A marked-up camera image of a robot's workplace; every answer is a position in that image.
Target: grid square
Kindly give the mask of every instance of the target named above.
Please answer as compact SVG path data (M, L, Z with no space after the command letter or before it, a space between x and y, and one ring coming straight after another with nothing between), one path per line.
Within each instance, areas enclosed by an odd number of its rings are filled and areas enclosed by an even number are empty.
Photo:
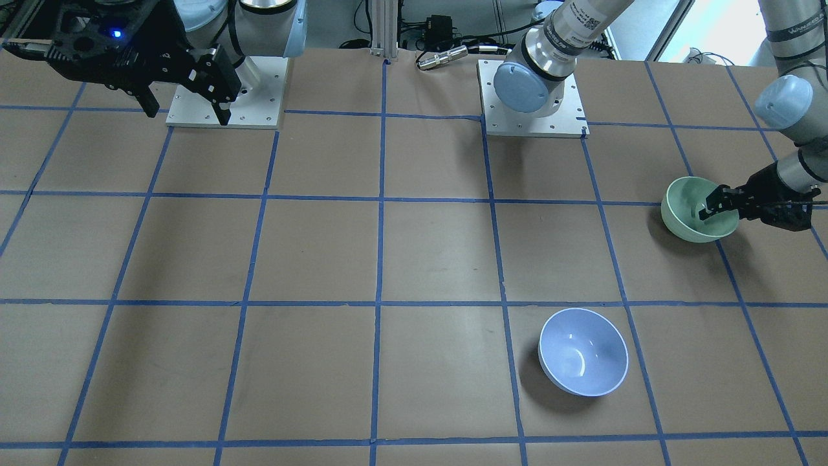
M273 131L176 128L155 192L262 194Z
M384 226L384 300L500 300L488 204L386 202Z
M0 308L0 441L66 438L105 314L104 306Z
M596 206L498 205L510 301L619 301Z
M805 450L805 456L808 458L809 464L828 464L828 439L803 439L799 441L802 443L802 449Z
M826 311L751 308L750 316L793 426L828 430Z
M509 325L520 390L520 414L526 435L655 434L650 400L623 308L598 312L621 332L629 352L626 379L613 393L598 398L570 395L541 369L537 344L547 319L561 308L510 308Z
M713 439L667 442L675 466L802 466L792 439Z
M811 223L822 240L822 244L828 247L828 209L814 209Z
M667 433L787 430L740 308L634 308Z
M628 299L736 301L714 243L689 243L673 235L664 226L659 207L605 209Z
M0 450L0 464L14 466L53 466L60 457L58 449Z
M607 65L604 61L578 61L575 78L589 121L667 122L650 76L641 61L613 61L612 76L613 80L623 85L607 85Z
M238 308L117 307L75 440L213 440Z
M661 202L670 183L687 176L667 128L593 126L587 146L605 201Z
M828 303L828 289L821 286L828 260L810 231L742 221L722 245L746 301Z
M145 466L175 464L176 466L210 466L215 449L73 449L66 457L66 466Z
M291 60L289 73L286 109L374 113L382 110L383 59L365 50L309 48Z
M544 466L555 459L558 466L660 466L664 455L658 442L576 442L571 444L527 444L529 466Z
M14 217L20 210L23 203L23 196L11 196L3 194L0 196L0 238L5 238L8 229L14 223Z
M419 71L420 52L399 51L388 66L388 113L415 115L480 115L480 85L477 61L471 56L451 66Z
M500 308L383 307L378 435L515 435Z
M750 175L773 162L758 131L677 129L676 132L693 174L719 184L742 186Z
M377 202L268 201L254 300L374 301Z
M154 82L150 84L150 90L155 95L162 109L170 108L170 102L172 102L173 96L176 94L176 87L177 85L172 83ZM134 97L127 95L126 92L122 90L110 90L105 85L96 83L86 84L84 94L78 101L78 107L141 110L141 105L138 104ZM166 119L165 117L164 114L159 114L156 116L156 119Z
M378 196L380 127L376 117L285 114L270 193Z
M502 466L520 464L517 444L393 445L377 447L378 466Z
M44 62L27 61L0 53L0 104L69 107L80 83L70 81Z
M754 109L753 104L762 91L779 77L779 71L770 66L731 66L730 72L733 73L736 84L739 85L751 109ZM763 128L768 127L759 117L756 120Z
M386 125L386 196L489 197L480 122L389 119Z
M142 199L34 196L0 259L9 298L109 299Z
M66 112L0 109L0 189L29 189L64 120Z
M250 308L228 439L371 435L374 308Z
M144 114L75 112L37 189L145 192L166 134Z
M649 65L674 124L756 127L723 66Z
M489 137L498 199L594 201L580 139Z
M248 199L152 199L118 297L241 299L259 206Z
M365 466L369 449L365 447L290 447L228 448L221 455L223 466Z

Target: floor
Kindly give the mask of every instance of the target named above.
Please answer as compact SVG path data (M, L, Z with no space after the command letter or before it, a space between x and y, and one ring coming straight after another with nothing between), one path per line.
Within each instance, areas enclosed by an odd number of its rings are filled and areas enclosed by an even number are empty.
M486 138L475 61L401 53L308 50L278 133L0 53L0 464L828 464L828 210L658 214L792 149L775 70L583 61L588 138ZM537 362L573 306L628 346L607 396Z

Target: blue tape grid line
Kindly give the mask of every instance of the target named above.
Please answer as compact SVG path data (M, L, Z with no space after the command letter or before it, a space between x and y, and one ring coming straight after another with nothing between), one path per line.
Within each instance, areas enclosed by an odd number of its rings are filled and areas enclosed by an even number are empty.
M385 155L386 129L388 126L388 66L391 61L383 60L382 115L379 132L379 200L377 219L377 292L374 295L373 318L373 364L371 366L371 445L368 453L369 466L377 464L377 437L379 429L379 367L380 342L383 317L383 252L385 244Z
M652 70L650 69L650 65L645 61L644 66L647 68L647 73L650 76L650 81L652 82L652 87L655 90L656 95L658 96L659 102L662 105L662 110L664 111L664 116L665 116L665 118L667 118L667 122L672 126L672 119L670 118L670 113L667 110L667 106L664 104L664 101L663 101L662 95L661 95L661 91L658 89L658 83L656 82L655 77L652 74ZM742 97L743 102L745 103L746 106L749 107L749 105L747 103L747 100L744 98L744 94L742 93L742 90L739 88L739 83L734 78L731 70L727 69L727 72L730 76L731 81L733 82L733 85L736 87L736 90L739 92L739 95ZM753 121L756 123L757 128L759 128L758 121L756 120L755 116L753 116L753 112L751 112L751 116L753 117ZM684 154L684 151L681 149L681 141L678 138L678 134L676 133L675 129L672 129L672 131L673 131L673 135L676 138L676 144L678 145L678 147L681 151L681 156L684 158L685 164L687 165L687 173L690 176L693 176L693 171L692 171L692 168L690 166L690 163L687 161L686 155ZM768 144L768 150L771 151L771 153L773 155L773 150L771 149L770 144ZM780 408L780 410L782 410L782 416L785 418L785 423L787 424L787 427L788 427L788 430L789 430L789 435L793 439L793 443L797 447L797 452L799 453L799 458L802 461L802 465L803 466L808 466L808 460L805 456L805 451L802 449L802 443L799 441L799 438L797 436L797 432L794 429L793 422L791 420L791 416L788 413L787 407L785 406L785 401L782 398L782 392L779 390L779 386L776 383L776 379L773 376L773 371L771 370L770 364L768 363L768 359L766 358L765 352L762 348L762 343L759 341L759 336L756 333L756 328L753 326L753 320L750 317L750 312L748 311L747 305L745 305L745 303L744 303L744 297L742 296L741 290L739 289L739 284L736 281L736 276L733 272L733 269L730 267L730 262L728 260L727 254L725 253L725 248L722 246L722 243L721 243L720 240L717 240L715 242L715 244L716 244L716 248L719 250L722 262L724 263L725 269L726 269L727 274L728 274L728 278L730 279L730 283L733 286L734 292L736 293L736 298L739 301L740 307L742 308L742 313L744 315L745 322L748 324L748 329L750 331L751 337L753 338L753 343L756 346L757 352L759 354L759 358L762 360L762 364L763 364L765 372L768 376L768 381L770 382L770 385L773 388L773 393L777 398L779 408Z
M41 304L55 304L64 306L97 306L108 305L112 301L109 299L53 299L53 298L0 298L0 304L20 304L20 305L41 305ZM233 307L241 306L241 301L188 301L188 300L173 300L173 299L116 299L114 301L116 306L168 306L168 307ZM249 307L261 308L309 308L309 307L340 307L350 306L372 308L377 303L375 301L248 301ZM501 307L502 301L380 301L383 307ZM622 301L507 301L507 306L510 308L620 308L624 306ZM741 303L733 301L628 301L627 304L631 308L644 307L685 307L698 308L702 306L718 307L718 308L739 308ZM761 303L761 302L746 302L748 308L812 308L812 309L828 309L828 303Z
M798 432L801 438L828 438L828 431L805 430ZM790 437L786 430L762 430L744 432L691 432L664 434L668 441L702 440L702 439L785 439ZM554 435L518 437L450 437L442 439L250 439L226 440L225 449L236 448L307 448L307 447L366 447L371 444L380 446L397 445L461 445L461 444L571 444L599 442L652 442L657 441L657 434L610 434L610 435ZM134 440L96 442L72 442L70 449L214 449L217 440ZM64 442L0 442L0 450L16 449L62 449Z
M78 88L78 94L75 95L75 100L72 102L72 106L67 109L66 118L64 118L63 124L60 126L60 129L58 130L57 135L55 136L55 140L52 141L52 145L51 147L49 147L49 152L46 153L46 157L43 159L43 163L37 170L34 179L31 180L29 189L26 190L26 194L23 197L23 201L20 204L20 208L17 209L17 214L14 216L12 225L6 232L6 235L3 238L2 243L0 243L0 257L2 257L3 253L6 252L8 243L12 240L12 235L14 234L14 231L17 229L17 225L20 223L20 219L23 217L23 212L26 210L26 206L29 205L29 201L31 200L31 194L35 191L37 183L41 180L43 172L46 170L46 166L49 164L52 155L55 154L55 150L57 149L57 146L60 143L60 138L63 137L63 133L66 131L66 127L69 126L69 121L72 119L72 114L75 112L75 107L78 105L78 102L80 101L80 96L84 94L84 89L86 89L86 83L81 84Z
M250 289L253 287L253 274L256 271L256 258L258 257L259 241L262 238L262 225L264 224L265 210L267 209L267 192L270 190L273 166L276 164L276 153L279 146L279 133L273 135L273 145L270 153L270 161L267 164L267 175L265 177L264 189L260 196L259 213L256 220L256 231L253 233L253 247L250 251L250 265L248 266L248 277L244 283L244 295L242 297L241 310L238 314L238 330L236 332L236 344L233 349L233 360L230 364L230 377L227 384L227 395L224 397L224 408L221 414L219 425L219 440L215 447L213 465L221 464L221 455L224 451L224 443L227 438L227 424L230 418L230 406L233 403L233 390L236 385L236 374L238 373L238 360L242 353L242 340L244 338L244 324L247 322L248 307L250 303Z
M92 352L92 358L89 361L89 368L86 372L86 377L84 378L84 384L80 389L80 395L78 396L78 403L75 406L75 412L72 415L72 421L69 424L69 429L66 432L66 440L64 442L63 448L60 451L60 457L58 458L57 465L63 466L66 462L66 456L69 454L69 449L72 444L72 440L75 437L75 430L78 427L78 421L80 419L80 412L84 408L84 403L86 401L86 396L89 394L89 386L92 383L92 377L95 372L95 367L98 365L98 358L100 357L101 348L104 345L104 338L106 337L107 329L109 328L109 322L112 319L112 313L115 309L115 301L118 299L118 293L121 291L121 284L123 283L123 277L127 273L127 267L129 266L129 260L132 257L132 252L135 250L135 244L138 239L138 232L141 230L141 225L144 222L144 218L147 215L147 208L149 207L150 200L152 199L152 189L155 187L156 181L158 180L158 173L161 172L161 165L164 163L164 157L166 156L166 150L170 146L170 139L172 138L173 128L167 130L166 139L164 140L164 146L161 149L161 154L158 156L158 162L156 163L155 171L152 174L152 180L150 181L149 187L147 188L147 194L144 196L144 202L141 206L141 213L138 214L137 221L135 222L135 228L132 230L132 237L129 240L129 246L127 247L127 251L123 257L123 262L121 263L121 269L118 272L118 278L115 280L115 287L112 291L112 297L110 298L110 302L108 304L106 314L103 317L103 322L101 323L101 329L98 334L98 340L95 343L95 348Z
M595 177L595 170L592 165L592 157L590 157L590 150L587 147L586 143L586 133L584 133L584 135L581 136L580 143L581 147L584 149L586 166L590 171L590 179L592 181L593 190L595 191L595 200L598 201L598 212L601 217L601 224L604 227L604 235L606 236L607 247L609 248L609 257L612 259L613 262L615 279L618 281L619 293L621 294L621 300L623 302L624 310L627 313L629 329L633 335L633 345L635 346L635 352L638 357L638 365L641 367L641 373L644 379L644 388L647 390L647 398L650 402L650 410L652 411L652 420L653 424L655 424L656 427L658 442L662 447L662 456L664 457L664 464L665 466L671 466L670 454L667 451L667 442L664 437L664 429L662 428L661 416L659 416L658 414L656 396L655 393L652 391L650 376L647 372L647 363L644 361L644 352L641 347L641 340L638 337L638 330L636 329L635 320L633 319L633 310L630 308L629 301L627 300L627 291L623 286L623 278L621 276L621 269L619 267L618 256L615 254L613 238L612 235L609 233L609 223L607 222L607 214L604 209L604 203L601 201L601 192L598 187L598 179Z
M509 322L509 306L506 297L506 277L503 272L503 255L500 249L500 232L498 228L498 213L494 202L494 183L492 180L492 164L489 159L489 140L486 136L486 118L480 119L480 132L483 137L483 157L486 167L486 186L489 190L489 210L492 216L492 232L494 239L494 257L498 265L498 283L500 285L500 304L503 310L503 333L506 341L506 358L509 364L509 380L512 384L512 399L515 409L515 425L517 426L517 438L520 448L521 465L528 466L529 457L526 451L525 433L523 421L520 416L520 391L518 390L518 371L515 367L514 346L512 345L512 326Z

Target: blue bowl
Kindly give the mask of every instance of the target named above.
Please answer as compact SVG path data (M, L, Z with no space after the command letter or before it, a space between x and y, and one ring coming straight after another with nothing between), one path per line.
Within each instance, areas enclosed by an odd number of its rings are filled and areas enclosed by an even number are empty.
M618 329L601 314L583 308L552 315L541 330L537 354L549 379L579 396L610 393L629 369L627 345Z

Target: green bowl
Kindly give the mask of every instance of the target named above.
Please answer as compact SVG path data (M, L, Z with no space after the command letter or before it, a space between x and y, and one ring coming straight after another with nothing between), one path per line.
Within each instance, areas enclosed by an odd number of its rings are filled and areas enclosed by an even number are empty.
M699 177L683 177L670 183L662 200L662 219L673 235L692 243L709 243L733 233L739 212L727 211L702 221L707 196L719 185Z

